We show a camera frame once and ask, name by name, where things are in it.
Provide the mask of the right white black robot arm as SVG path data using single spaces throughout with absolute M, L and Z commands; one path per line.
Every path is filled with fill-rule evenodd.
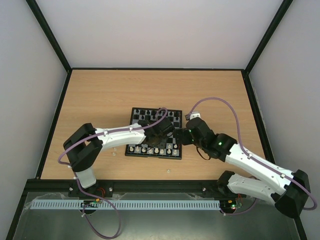
M 217 180 L 217 189 L 224 195 L 243 194 L 264 200 L 283 215 L 295 219 L 300 216 L 308 199 L 310 184 L 302 170 L 295 172 L 279 167 L 254 154 L 225 133 L 214 133 L 204 120 L 195 117 L 173 136 L 178 144 L 194 145 L 211 159 L 234 165 L 253 177 L 224 171 Z

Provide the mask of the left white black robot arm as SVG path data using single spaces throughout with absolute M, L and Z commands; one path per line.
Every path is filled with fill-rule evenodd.
M 63 148 L 81 187 L 87 189 L 96 184 L 92 165 L 101 151 L 124 145 L 163 149 L 174 130 L 167 117 L 155 122 L 139 120 L 117 128 L 94 128 L 91 123 L 85 123 L 63 143 Z

